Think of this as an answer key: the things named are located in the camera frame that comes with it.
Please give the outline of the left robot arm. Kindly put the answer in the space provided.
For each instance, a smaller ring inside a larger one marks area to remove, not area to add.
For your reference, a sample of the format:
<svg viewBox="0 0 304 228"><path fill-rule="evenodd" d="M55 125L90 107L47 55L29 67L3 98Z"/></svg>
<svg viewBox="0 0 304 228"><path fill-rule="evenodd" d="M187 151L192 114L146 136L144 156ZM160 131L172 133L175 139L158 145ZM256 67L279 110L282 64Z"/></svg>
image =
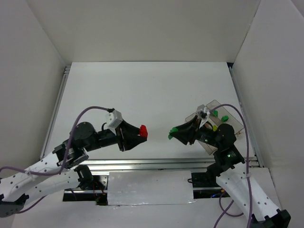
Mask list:
<svg viewBox="0 0 304 228"><path fill-rule="evenodd" d="M146 126L137 128L122 121L114 130L97 132L89 122L75 128L71 145L64 141L53 152L25 169L0 180L0 216L2 218L24 212L24 207L38 198L54 192L93 187L95 180L87 165L87 152L117 144L128 151L147 141Z"/></svg>

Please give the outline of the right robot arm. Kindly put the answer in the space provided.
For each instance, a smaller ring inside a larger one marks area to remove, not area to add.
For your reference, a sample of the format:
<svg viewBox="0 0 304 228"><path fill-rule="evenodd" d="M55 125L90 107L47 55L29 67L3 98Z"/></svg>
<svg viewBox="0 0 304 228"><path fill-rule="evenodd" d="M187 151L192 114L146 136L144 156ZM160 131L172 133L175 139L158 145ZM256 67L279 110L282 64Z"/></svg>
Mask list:
<svg viewBox="0 0 304 228"><path fill-rule="evenodd" d="M249 228L286 228L291 216L280 209L247 171L244 157L234 145L237 140L233 126L221 124L216 130L202 126L194 116L189 122L172 128L168 138L184 145L195 141L216 148L215 162L207 167L206 176L228 193L247 218Z"/></svg>

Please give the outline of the red lego stepped brick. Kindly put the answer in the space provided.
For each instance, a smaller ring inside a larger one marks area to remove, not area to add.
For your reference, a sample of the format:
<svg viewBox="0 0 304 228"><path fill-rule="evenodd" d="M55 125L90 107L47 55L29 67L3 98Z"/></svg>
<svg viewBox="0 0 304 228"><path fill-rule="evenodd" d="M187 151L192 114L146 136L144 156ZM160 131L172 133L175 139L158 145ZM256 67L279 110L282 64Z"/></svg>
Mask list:
<svg viewBox="0 0 304 228"><path fill-rule="evenodd" d="M147 127L145 125L140 126L139 135L144 138L148 137L148 131L147 131Z"/></svg>

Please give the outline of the small green square lego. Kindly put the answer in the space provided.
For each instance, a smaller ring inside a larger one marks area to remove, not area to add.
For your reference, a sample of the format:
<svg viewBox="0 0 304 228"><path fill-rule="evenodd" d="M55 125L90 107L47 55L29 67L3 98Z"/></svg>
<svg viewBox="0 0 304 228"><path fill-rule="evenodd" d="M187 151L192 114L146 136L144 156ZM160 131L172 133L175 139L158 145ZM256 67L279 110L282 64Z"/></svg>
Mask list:
<svg viewBox="0 0 304 228"><path fill-rule="evenodd" d="M229 116L227 116L227 115L225 115L221 118L221 122L223 122L223 123L228 121L228 120L229 120Z"/></svg>

